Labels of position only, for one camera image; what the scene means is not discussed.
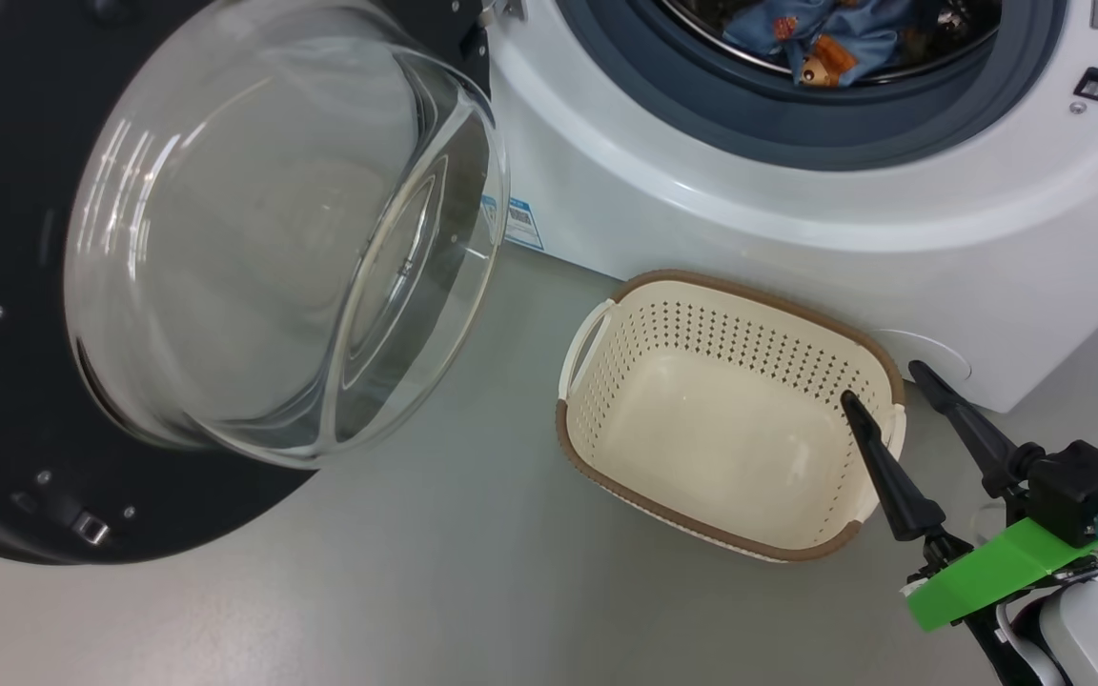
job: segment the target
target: plastic basket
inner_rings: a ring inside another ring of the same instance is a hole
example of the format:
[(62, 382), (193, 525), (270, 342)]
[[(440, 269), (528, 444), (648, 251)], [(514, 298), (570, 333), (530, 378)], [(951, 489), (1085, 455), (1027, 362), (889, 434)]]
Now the plastic basket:
[(580, 472), (676, 529), (815, 560), (878, 504), (841, 412), (847, 387), (899, 459), (904, 385), (870, 337), (751, 288), (650, 272), (574, 335), (558, 435)]

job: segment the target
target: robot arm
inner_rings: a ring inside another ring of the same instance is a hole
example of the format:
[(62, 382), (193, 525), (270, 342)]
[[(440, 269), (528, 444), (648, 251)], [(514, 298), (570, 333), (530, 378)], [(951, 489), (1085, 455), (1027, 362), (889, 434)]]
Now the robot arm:
[[(927, 364), (909, 371), (972, 453), (986, 494), (1006, 501), (1008, 526), (982, 548), (946, 532), (940, 505), (921, 495), (847, 391), (842, 408), (893, 536), (923, 538), (927, 565), (907, 577), (914, 616), (923, 629), (966, 626), (1004, 685), (1098, 686), (1098, 448), (1016, 447)], [(1008, 603), (1041, 589), (1054, 592), (1008, 621)]]

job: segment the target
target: laundry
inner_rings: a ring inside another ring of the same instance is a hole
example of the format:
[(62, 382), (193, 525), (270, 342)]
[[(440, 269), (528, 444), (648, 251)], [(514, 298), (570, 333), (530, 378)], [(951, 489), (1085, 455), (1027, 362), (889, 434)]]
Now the laundry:
[(847, 87), (909, 61), (941, 0), (765, 0), (736, 13), (724, 40), (791, 66), (805, 86)]

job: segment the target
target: green tape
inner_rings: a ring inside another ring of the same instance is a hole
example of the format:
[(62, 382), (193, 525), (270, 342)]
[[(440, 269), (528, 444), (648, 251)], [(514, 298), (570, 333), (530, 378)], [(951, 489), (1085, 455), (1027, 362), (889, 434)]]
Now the green tape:
[(923, 631), (932, 631), (998, 603), (1097, 547), (1098, 541), (1072, 548), (1023, 518), (922, 583), (907, 598), (909, 611)]

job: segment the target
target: washing machine door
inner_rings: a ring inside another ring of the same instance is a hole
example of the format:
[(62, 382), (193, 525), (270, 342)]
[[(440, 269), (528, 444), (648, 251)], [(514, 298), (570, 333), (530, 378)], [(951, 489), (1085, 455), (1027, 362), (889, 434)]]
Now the washing machine door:
[(414, 412), (502, 241), (480, 11), (0, 3), (0, 555), (187, 550)]

